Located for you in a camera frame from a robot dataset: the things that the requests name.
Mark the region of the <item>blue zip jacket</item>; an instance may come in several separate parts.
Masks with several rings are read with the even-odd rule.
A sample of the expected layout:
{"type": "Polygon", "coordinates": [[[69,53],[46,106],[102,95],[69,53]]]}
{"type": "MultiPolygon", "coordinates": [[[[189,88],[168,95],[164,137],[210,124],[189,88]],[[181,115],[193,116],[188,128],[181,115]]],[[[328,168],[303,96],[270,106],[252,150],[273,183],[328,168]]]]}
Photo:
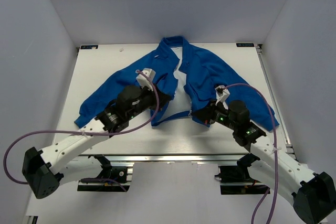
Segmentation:
{"type": "Polygon", "coordinates": [[[191,45],[182,36],[163,38],[158,47],[129,66],[114,72],[94,93],[84,100],[75,120],[82,128],[96,114],[128,85],[137,84],[137,70],[153,69],[156,74],[154,84],[172,97],[178,86],[174,71],[186,75],[184,91],[191,100],[191,110],[204,108],[210,100],[216,99],[215,88],[229,86],[227,103],[241,100],[250,111],[250,118],[267,131],[272,131],[279,123],[272,118],[273,109],[268,109],[261,96],[248,88],[244,80],[230,65],[213,52],[191,45]]]}

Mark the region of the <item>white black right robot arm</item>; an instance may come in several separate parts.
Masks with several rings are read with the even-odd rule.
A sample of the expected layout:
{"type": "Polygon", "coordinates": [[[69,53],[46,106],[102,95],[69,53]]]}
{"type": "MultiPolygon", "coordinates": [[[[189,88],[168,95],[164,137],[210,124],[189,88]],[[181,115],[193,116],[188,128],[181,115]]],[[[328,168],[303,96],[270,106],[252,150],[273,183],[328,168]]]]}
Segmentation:
{"type": "Polygon", "coordinates": [[[237,164],[238,177],[257,180],[283,197],[304,223],[319,223],[335,211],[335,185],[327,173],[315,173],[277,149],[266,133],[254,124],[242,101],[228,108],[211,101],[192,113],[204,124],[215,122],[233,130],[235,141],[249,153],[237,164]]]}

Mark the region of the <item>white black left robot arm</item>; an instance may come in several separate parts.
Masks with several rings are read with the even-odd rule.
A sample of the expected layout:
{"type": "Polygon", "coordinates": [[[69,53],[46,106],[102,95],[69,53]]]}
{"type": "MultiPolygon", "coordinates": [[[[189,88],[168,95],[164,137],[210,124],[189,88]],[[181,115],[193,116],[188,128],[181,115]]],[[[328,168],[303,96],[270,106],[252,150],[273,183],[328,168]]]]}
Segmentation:
{"type": "Polygon", "coordinates": [[[157,87],[126,86],[100,113],[78,131],[56,144],[24,155],[22,173],[37,199],[54,193],[60,185],[76,180],[104,182],[112,179],[110,161],[102,154],[81,158],[94,145],[124,131],[131,119],[147,109],[159,111],[171,96],[157,87]]]}

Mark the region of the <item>blue label sticker right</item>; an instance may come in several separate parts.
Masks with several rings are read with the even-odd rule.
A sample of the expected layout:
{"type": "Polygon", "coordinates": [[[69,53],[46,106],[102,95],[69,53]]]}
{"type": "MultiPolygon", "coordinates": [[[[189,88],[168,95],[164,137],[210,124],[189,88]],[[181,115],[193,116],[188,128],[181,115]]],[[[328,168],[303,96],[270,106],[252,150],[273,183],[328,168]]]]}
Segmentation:
{"type": "Polygon", "coordinates": [[[236,43],[237,47],[254,47],[254,43],[248,43],[248,42],[238,42],[236,43]]]}

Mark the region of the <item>blue label sticker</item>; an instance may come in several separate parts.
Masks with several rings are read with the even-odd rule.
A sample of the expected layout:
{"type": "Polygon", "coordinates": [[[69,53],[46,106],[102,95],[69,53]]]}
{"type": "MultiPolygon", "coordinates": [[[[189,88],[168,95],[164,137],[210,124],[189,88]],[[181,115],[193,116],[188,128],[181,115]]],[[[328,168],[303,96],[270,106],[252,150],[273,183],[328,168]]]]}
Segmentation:
{"type": "Polygon", "coordinates": [[[82,45],[81,50],[95,50],[98,48],[98,45],[82,45]]]}
{"type": "Polygon", "coordinates": [[[237,47],[254,47],[254,43],[248,43],[248,42],[238,42],[236,43],[237,47]]]}

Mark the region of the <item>blue label sticker left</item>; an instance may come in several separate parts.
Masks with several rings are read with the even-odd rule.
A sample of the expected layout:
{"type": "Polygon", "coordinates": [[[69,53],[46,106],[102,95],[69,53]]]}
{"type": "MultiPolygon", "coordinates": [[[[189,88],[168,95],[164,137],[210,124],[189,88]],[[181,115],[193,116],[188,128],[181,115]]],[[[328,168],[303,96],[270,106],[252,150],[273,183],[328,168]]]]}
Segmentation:
{"type": "Polygon", "coordinates": [[[82,45],[81,50],[95,50],[98,48],[98,45],[82,45]]]}

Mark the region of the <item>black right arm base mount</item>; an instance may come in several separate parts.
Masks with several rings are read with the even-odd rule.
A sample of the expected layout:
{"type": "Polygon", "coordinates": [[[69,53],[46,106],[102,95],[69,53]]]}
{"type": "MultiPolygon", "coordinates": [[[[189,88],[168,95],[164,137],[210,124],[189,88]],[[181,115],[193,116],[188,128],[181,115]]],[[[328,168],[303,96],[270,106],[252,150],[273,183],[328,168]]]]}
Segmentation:
{"type": "Polygon", "coordinates": [[[236,165],[222,165],[214,178],[220,182],[222,195],[262,195],[268,187],[250,177],[247,168],[259,158],[253,154],[246,154],[236,165]]]}

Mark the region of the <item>aluminium front table rail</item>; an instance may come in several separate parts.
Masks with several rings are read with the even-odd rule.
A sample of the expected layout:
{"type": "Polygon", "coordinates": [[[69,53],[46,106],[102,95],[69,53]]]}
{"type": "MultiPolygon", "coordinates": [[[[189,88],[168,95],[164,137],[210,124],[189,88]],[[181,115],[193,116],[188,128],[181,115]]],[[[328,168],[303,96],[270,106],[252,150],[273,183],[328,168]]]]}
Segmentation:
{"type": "Polygon", "coordinates": [[[112,162],[228,162],[237,161],[247,153],[238,154],[178,154],[178,155],[104,155],[112,162]]]}

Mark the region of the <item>aluminium table rail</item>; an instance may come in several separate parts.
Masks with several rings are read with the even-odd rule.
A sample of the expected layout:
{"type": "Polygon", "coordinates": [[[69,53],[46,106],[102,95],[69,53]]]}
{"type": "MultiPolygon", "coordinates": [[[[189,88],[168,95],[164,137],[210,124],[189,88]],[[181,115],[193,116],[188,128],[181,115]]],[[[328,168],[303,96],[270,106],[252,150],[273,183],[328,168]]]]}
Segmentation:
{"type": "Polygon", "coordinates": [[[284,124],[283,117],[282,117],[281,111],[279,109],[279,104],[277,102],[274,89],[273,89],[273,87],[271,85],[271,82],[270,82],[270,74],[268,73],[267,68],[266,68],[266,63],[265,63],[264,55],[263,55],[263,52],[262,52],[262,44],[255,44],[255,48],[256,48],[257,55],[258,55],[258,58],[259,58],[259,62],[261,64],[261,68],[262,68],[262,71],[264,73],[264,77],[265,77],[267,87],[268,87],[268,90],[269,90],[269,93],[270,93],[270,97],[271,97],[272,104],[273,104],[273,110],[275,111],[276,119],[279,122],[279,126],[280,126],[282,134],[285,138],[286,147],[292,148],[292,142],[291,142],[290,137],[288,135],[288,131],[286,129],[286,125],[284,124]]]}
{"type": "Polygon", "coordinates": [[[178,154],[178,155],[104,155],[112,162],[228,162],[237,161],[247,153],[238,154],[178,154]]]}

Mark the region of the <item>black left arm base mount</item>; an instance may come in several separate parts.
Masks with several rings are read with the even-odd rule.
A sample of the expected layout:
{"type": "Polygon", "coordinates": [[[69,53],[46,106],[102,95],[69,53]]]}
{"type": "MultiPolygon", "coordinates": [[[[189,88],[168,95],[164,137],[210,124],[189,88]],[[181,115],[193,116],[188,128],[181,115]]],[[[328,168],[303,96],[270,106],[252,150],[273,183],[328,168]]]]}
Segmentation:
{"type": "Polygon", "coordinates": [[[93,177],[81,179],[77,191],[86,192],[123,192],[130,187],[132,168],[122,164],[112,164],[102,154],[90,155],[100,163],[100,173],[93,177]]]}

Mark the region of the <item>aluminium right table rail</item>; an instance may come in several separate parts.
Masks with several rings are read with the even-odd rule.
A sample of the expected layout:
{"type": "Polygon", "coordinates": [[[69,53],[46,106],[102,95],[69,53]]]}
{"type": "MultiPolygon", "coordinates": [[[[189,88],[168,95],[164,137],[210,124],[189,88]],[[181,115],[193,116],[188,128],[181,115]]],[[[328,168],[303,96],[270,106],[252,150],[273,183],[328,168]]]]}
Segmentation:
{"type": "Polygon", "coordinates": [[[284,124],[283,117],[282,117],[281,111],[279,109],[279,104],[277,102],[274,89],[273,89],[273,87],[271,85],[271,82],[270,82],[270,74],[268,73],[267,68],[266,68],[266,63],[265,63],[264,55],[263,55],[263,52],[262,52],[262,44],[255,44],[255,48],[256,48],[257,55],[258,55],[258,58],[259,58],[259,62],[261,64],[261,68],[262,68],[262,71],[264,73],[264,77],[265,77],[267,87],[268,87],[268,90],[269,90],[269,93],[270,93],[270,97],[271,97],[272,104],[273,104],[273,110],[275,111],[276,119],[279,122],[279,126],[280,126],[282,134],[285,138],[286,147],[292,148],[292,142],[291,142],[290,137],[288,135],[288,131],[286,129],[286,125],[284,124]]]}

